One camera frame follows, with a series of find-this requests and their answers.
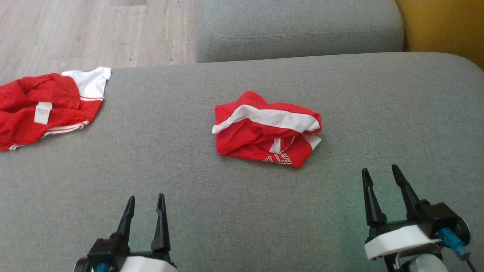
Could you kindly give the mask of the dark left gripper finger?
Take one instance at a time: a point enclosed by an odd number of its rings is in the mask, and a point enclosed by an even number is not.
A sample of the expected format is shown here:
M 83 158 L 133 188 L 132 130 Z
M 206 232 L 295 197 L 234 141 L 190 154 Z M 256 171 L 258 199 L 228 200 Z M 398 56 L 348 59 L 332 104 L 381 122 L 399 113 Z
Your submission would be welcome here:
M 129 246 L 131 221 L 134 216 L 134 210 L 135 210 L 135 196 L 130 196 L 126 204 L 126 208 L 124 209 L 124 212 L 121 216 L 121 220 L 119 221 L 119 225 L 116 229 L 116 232 L 113 234 L 113 237 L 117 238 L 121 247 Z
M 166 212 L 165 197 L 162 193 L 158 195 L 156 206 L 158 215 L 154 239 L 151 242 L 151 250 L 159 253 L 169 253 L 171 250 L 171 241 L 168 229 L 168 218 Z

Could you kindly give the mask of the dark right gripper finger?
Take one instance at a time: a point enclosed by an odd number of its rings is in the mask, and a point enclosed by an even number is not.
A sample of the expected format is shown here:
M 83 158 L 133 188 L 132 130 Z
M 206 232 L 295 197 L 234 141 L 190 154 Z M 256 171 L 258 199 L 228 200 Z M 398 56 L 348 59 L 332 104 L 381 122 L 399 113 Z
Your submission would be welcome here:
M 428 216 L 422 210 L 423 207 L 430 205 L 429 201 L 418 198 L 398 165 L 392 165 L 392 173 L 401 190 L 406 208 L 406 219 L 409 221 L 429 221 Z
M 369 227 L 379 226 L 387 222 L 385 213 L 382 212 L 373 190 L 373 180 L 367 168 L 362 170 L 363 194 L 365 202 L 365 216 Z

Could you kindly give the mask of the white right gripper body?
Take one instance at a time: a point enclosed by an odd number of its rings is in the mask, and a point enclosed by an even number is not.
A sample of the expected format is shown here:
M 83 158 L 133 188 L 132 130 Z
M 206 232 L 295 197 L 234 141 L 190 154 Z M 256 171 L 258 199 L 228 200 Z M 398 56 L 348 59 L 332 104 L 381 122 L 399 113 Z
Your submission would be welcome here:
M 386 217 L 380 221 L 368 217 L 367 225 L 370 230 L 365 241 L 365 253 L 369 260 L 404 251 L 411 251 L 409 255 L 418 255 L 416 251 L 420 247 L 435 245 L 440 241 L 429 238 L 417 221 L 401 220 L 387 223 Z

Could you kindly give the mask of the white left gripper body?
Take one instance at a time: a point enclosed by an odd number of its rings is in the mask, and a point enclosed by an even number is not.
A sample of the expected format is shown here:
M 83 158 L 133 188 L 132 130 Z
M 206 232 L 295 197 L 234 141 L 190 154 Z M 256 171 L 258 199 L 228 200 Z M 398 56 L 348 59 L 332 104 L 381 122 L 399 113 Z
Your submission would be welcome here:
M 118 272 L 177 272 L 171 261 L 171 248 L 166 247 L 153 251 L 116 253 L 114 260 Z

